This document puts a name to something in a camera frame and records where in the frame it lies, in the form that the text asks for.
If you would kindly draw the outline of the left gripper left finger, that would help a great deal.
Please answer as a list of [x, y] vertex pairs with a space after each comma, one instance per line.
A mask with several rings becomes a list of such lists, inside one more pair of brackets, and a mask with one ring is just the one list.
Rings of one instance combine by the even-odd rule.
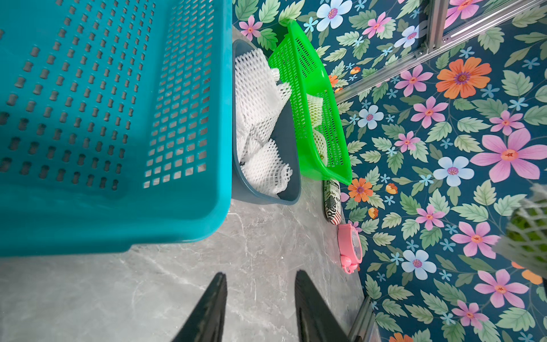
[[221, 342], [227, 295], [226, 274], [218, 272], [172, 342]]

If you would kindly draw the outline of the white foam net sleeve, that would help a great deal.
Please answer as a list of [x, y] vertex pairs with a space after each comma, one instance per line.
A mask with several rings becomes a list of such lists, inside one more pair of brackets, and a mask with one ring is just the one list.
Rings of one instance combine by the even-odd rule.
[[323, 122], [323, 98], [308, 94], [307, 101], [312, 128], [321, 126]]

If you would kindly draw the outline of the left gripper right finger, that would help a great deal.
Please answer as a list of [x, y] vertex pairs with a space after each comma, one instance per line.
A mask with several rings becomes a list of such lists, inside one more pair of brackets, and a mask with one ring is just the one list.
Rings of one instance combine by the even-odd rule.
[[296, 273], [295, 305], [300, 341], [348, 341], [310, 276], [303, 270]]

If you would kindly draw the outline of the green custard apple back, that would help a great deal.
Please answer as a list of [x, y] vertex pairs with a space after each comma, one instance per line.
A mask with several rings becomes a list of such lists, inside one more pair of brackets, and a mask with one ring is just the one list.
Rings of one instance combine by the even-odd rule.
[[509, 221], [507, 237], [518, 249], [546, 254], [546, 207], [522, 207]]

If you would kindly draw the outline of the white foam net back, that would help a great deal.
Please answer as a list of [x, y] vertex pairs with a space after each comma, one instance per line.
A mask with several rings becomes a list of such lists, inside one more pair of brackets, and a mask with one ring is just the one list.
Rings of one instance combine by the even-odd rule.
[[534, 183], [531, 191], [519, 201], [493, 251], [545, 279], [546, 186]]

